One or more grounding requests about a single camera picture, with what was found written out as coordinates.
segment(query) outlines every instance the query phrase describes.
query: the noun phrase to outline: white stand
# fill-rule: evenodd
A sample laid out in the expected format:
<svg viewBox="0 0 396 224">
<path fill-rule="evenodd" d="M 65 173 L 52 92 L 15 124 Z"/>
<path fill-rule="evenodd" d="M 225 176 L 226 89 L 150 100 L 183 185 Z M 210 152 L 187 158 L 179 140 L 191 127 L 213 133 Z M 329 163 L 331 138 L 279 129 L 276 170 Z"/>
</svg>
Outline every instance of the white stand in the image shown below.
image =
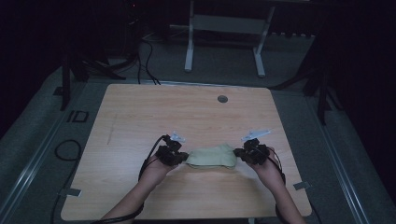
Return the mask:
<svg viewBox="0 0 396 224">
<path fill-rule="evenodd" d="M 194 30 L 208 30 L 218 32 L 232 32 L 240 34 L 260 35 L 260 42 L 253 48 L 253 55 L 256 61 L 257 73 L 259 77 L 265 76 L 262 64 L 262 46 L 267 37 L 271 19 L 274 15 L 275 7 L 271 7 L 266 20 L 254 20 L 231 17 L 218 17 L 207 15 L 194 15 L 194 1 L 190 4 L 190 24 L 189 24 L 189 45 L 187 47 L 186 63 L 184 70 L 192 70 L 192 56 L 194 53 L 193 32 Z"/>
</svg>

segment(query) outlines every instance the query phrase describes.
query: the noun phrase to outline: gray carpet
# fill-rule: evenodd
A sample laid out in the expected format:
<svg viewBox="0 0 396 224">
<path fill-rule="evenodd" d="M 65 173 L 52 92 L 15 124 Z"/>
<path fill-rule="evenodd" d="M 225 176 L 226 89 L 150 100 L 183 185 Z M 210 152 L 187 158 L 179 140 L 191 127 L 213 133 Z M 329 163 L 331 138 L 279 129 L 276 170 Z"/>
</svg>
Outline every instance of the gray carpet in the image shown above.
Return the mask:
<svg viewBox="0 0 396 224">
<path fill-rule="evenodd" d="M 150 42 L 154 51 L 148 69 L 163 83 L 166 81 L 268 87 L 295 75 L 312 39 L 270 36 L 265 44 L 263 61 L 267 76 L 256 76 L 256 68 L 250 49 L 213 48 L 198 45 L 195 49 L 193 70 L 184 72 L 186 46 L 179 41 L 171 43 Z M 149 55 L 149 45 L 142 45 L 142 59 Z M 120 75 L 127 77 L 124 83 L 136 83 L 136 66 Z M 53 96 L 60 85 L 59 71 L 43 84 L 21 117 L 0 142 L 0 171 L 2 204 L 12 193 L 18 176 L 43 142 L 48 143 L 48 153 L 35 175 L 30 188 L 21 199 L 9 223 L 50 223 L 52 207 L 57 192 L 73 169 L 72 161 L 60 161 L 54 155 L 55 147 L 66 139 L 79 141 L 84 148 L 106 86 L 116 82 L 107 77 L 92 77 L 86 84 L 72 83 L 73 102 L 60 112 L 61 98 Z M 323 223 L 356 223 L 349 208 L 344 189 L 334 171 L 328 143 L 315 114 L 317 98 L 301 94 L 304 81 L 283 91 L 273 91 L 276 107 L 304 181 L 312 187 L 307 194 L 317 208 Z M 67 122 L 71 110 L 89 111 L 86 123 Z M 327 126 L 346 173 L 361 199 L 361 205 L 371 223 L 396 223 L 396 209 L 380 183 L 359 137 L 346 114 L 333 106 L 326 112 Z M 60 148 L 68 157 L 77 155 L 77 147 L 66 144 Z M 54 210 L 55 223 L 64 223 L 60 211 L 64 198 Z M 306 218 L 308 223 L 318 223 L 315 214 Z M 259 223 L 278 223 L 275 217 L 258 218 Z M 164 223 L 248 223 L 246 219 L 167 221 Z"/>
</svg>

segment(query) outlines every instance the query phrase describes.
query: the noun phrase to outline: wooden table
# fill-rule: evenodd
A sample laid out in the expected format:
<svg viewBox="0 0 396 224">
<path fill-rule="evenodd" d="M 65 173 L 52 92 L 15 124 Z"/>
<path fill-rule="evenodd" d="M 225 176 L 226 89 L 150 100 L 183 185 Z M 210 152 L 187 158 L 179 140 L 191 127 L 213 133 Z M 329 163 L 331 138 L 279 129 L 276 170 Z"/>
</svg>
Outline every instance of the wooden table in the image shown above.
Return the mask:
<svg viewBox="0 0 396 224">
<path fill-rule="evenodd" d="M 224 95 L 227 103 L 220 103 Z M 311 214 L 301 178 L 271 92 L 213 86 L 112 84 L 92 127 L 62 210 L 65 220 L 98 219 L 136 183 L 155 141 L 176 131 L 186 138 L 180 151 L 223 143 L 242 147 L 252 130 L 271 129 L 259 138 L 274 147 L 287 188 L 303 216 Z M 256 174 L 238 159 L 235 169 L 197 170 L 182 163 L 148 197 L 138 219 L 274 217 L 275 201 Z"/>
</svg>

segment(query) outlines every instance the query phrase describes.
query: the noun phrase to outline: cable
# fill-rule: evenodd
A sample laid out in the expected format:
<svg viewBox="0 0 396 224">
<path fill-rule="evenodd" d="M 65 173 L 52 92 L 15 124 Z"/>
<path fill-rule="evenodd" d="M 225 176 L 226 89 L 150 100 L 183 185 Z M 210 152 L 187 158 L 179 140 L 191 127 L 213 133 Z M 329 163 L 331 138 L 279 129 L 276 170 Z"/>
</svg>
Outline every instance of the cable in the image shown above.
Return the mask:
<svg viewBox="0 0 396 224">
<path fill-rule="evenodd" d="M 160 80 L 158 80 L 158 78 L 156 78 L 155 76 L 153 76 L 153 75 L 150 73 L 150 71 L 149 71 L 149 58 L 151 57 L 151 54 L 152 54 L 152 45 L 151 45 L 148 41 L 143 40 L 143 39 L 142 39 L 142 42 L 145 43 L 145 44 L 148 44 L 149 47 L 150 47 L 150 51 L 149 51 L 149 54 L 148 54 L 148 58 L 146 59 L 146 71 L 147 71 L 148 75 L 151 77 L 151 79 L 153 80 L 153 82 L 154 82 L 155 85 L 157 85 L 157 83 L 158 83 L 159 85 L 161 85 Z"/>
<path fill-rule="evenodd" d="M 321 221 L 321 218 L 320 218 L 320 216 L 319 216 L 319 213 L 318 213 L 317 209 L 316 209 L 315 206 L 311 203 L 310 200 L 308 200 L 308 201 L 309 201 L 309 204 L 311 204 L 312 210 L 314 210 L 315 215 L 317 215 L 319 224 L 321 224 L 322 221 Z"/>
<path fill-rule="evenodd" d="M 70 158 L 64 158 L 64 157 L 62 157 L 62 156 L 59 154 L 59 149 L 60 149 L 60 147 L 61 147 L 63 144 L 68 143 L 68 142 L 75 143 L 75 144 L 78 146 L 78 155 L 77 155 L 75 158 L 71 158 L 71 159 L 70 159 Z M 81 147 L 81 145 L 79 144 L 78 141 L 73 140 L 73 139 L 68 139 L 68 140 L 64 140 L 64 141 L 62 141 L 60 144 L 58 144 L 58 146 L 55 148 L 54 153 L 55 153 L 56 158 L 58 158 L 58 159 L 61 160 L 61 161 L 75 161 L 75 164 L 74 164 L 74 166 L 73 166 L 72 172 L 70 172 L 69 176 L 66 178 L 66 181 L 64 181 L 64 185 L 62 186 L 62 189 L 65 189 L 66 186 L 68 185 L 69 181 L 70 181 L 70 178 L 73 176 L 73 174 L 74 174 L 74 173 L 76 172 L 76 170 L 77 170 L 78 163 L 79 163 L 79 161 L 80 161 L 80 159 L 81 159 L 81 156 L 82 156 L 82 147 Z M 52 206 L 52 211 L 51 211 L 51 213 L 50 213 L 50 222 L 51 222 L 51 223 L 54 223 L 55 208 L 56 208 L 56 205 L 58 204 L 60 198 L 61 198 L 61 194 L 58 193 L 58 196 L 56 197 L 55 203 L 53 204 L 53 206 Z"/>
<path fill-rule="evenodd" d="M 151 151 L 148 154 L 148 157 L 143 161 L 142 167 L 140 168 L 138 180 L 140 180 L 140 177 L 142 176 L 142 174 L 146 170 L 146 168 L 150 164 L 152 164 L 154 161 L 158 160 L 158 159 L 155 159 L 155 160 L 149 162 L 149 158 L 151 157 L 152 152 L 157 147 L 158 143 L 164 138 L 165 138 L 165 136 L 163 135 L 157 140 L 157 142 L 155 142 L 154 146 L 152 147 Z M 117 223 L 117 222 L 122 222 L 122 221 L 125 221 L 125 220 L 129 220 L 129 219 L 135 218 L 143 211 L 144 205 L 145 204 L 142 203 L 142 205 L 140 205 L 140 207 L 135 212 L 133 212 L 130 215 L 123 216 L 123 217 L 112 217 L 112 218 L 107 218 L 107 219 L 101 219 L 101 220 L 94 221 L 91 224 Z"/>
</svg>

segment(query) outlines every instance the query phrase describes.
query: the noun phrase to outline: wire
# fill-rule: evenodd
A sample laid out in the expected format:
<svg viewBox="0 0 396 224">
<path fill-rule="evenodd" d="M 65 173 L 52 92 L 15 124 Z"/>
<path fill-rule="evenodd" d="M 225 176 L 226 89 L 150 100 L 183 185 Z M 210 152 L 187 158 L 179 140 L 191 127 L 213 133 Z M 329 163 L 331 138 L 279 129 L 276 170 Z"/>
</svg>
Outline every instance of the wire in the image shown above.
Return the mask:
<svg viewBox="0 0 396 224">
<path fill-rule="evenodd" d="M 148 54 L 148 58 L 146 59 L 146 71 L 147 71 L 147 73 L 148 73 L 148 76 L 151 77 L 151 79 L 152 79 L 152 81 L 154 82 L 155 85 L 157 85 L 157 84 L 161 85 L 160 80 L 158 80 L 158 78 L 156 78 L 155 76 L 153 76 L 153 75 L 150 73 L 150 71 L 149 71 L 149 58 L 151 57 L 151 54 L 152 54 L 152 45 L 151 45 L 148 41 L 143 40 L 143 39 L 142 39 L 142 42 L 145 43 L 145 44 L 147 44 L 147 45 L 149 45 L 149 47 L 150 47 L 150 51 L 149 51 L 149 54 Z"/>
<path fill-rule="evenodd" d="M 75 143 L 75 144 L 77 145 L 77 147 L 78 147 L 78 155 L 77 155 L 75 158 L 65 158 L 65 157 L 62 157 L 62 156 L 59 154 L 59 149 L 60 149 L 60 147 L 61 147 L 63 144 L 68 143 L 68 142 Z M 69 183 L 71 177 L 73 176 L 73 174 L 74 174 L 74 173 L 76 172 L 76 170 L 77 170 L 78 163 L 79 163 L 79 161 L 81 160 L 81 156 L 82 156 L 82 147 L 81 147 L 81 145 L 79 144 L 78 141 L 73 140 L 73 139 L 68 139 L 68 140 L 64 140 L 64 141 L 62 141 L 60 144 L 58 144 L 58 146 L 55 148 L 54 153 L 55 153 L 55 156 L 56 156 L 59 160 L 61 160 L 61 161 L 75 161 L 75 164 L 74 164 L 74 166 L 73 166 L 72 172 L 70 172 L 69 176 L 66 178 L 66 181 L 64 181 L 64 185 L 62 186 L 62 189 L 65 189 L 66 186 L 68 185 L 68 183 Z M 51 223 L 54 223 L 55 208 L 56 208 L 56 205 L 58 204 L 60 198 L 61 198 L 61 194 L 58 193 L 58 196 L 56 197 L 55 203 L 53 204 L 53 206 L 52 206 L 52 211 L 51 211 L 51 213 L 50 213 L 50 222 L 51 222 Z"/>
<path fill-rule="evenodd" d="M 318 213 L 317 209 L 316 209 L 315 206 L 311 203 L 310 200 L 308 200 L 308 201 L 309 201 L 309 204 L 311 204 L 312 210 L 314 210 L 315 215 L 317 215 L 319 224 L 321 224 L 322 221 L 321 221 L 321 218 L 320 218 L 320 216 L 319 216 L 319 213 Z"/>
</svg>

